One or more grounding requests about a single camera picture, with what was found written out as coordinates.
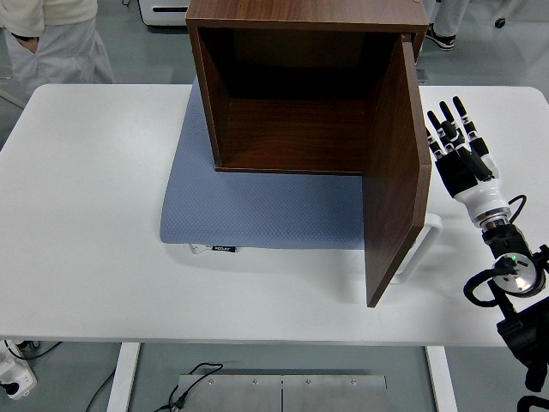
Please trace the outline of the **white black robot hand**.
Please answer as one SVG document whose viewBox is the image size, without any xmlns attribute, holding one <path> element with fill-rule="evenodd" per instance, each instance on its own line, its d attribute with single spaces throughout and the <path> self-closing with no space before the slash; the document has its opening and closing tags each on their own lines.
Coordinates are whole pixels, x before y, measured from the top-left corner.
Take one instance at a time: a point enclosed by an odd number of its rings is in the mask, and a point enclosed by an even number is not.
<svg viewBox="0 0 549 412">
<path fill-rule="evenodd" d="M 501 192 L 502 180 L 483 137 L 468 116 L 461 99 L 452 98 L 458 124 L 445 101 L 439 103 L 444 120 L 427 113 L 436 134 L 427 132 L 428 146 L 449 195 L 463 204 L 472 223 L 487 231 L 511 223 L 510 203 Z"/>
</svg>

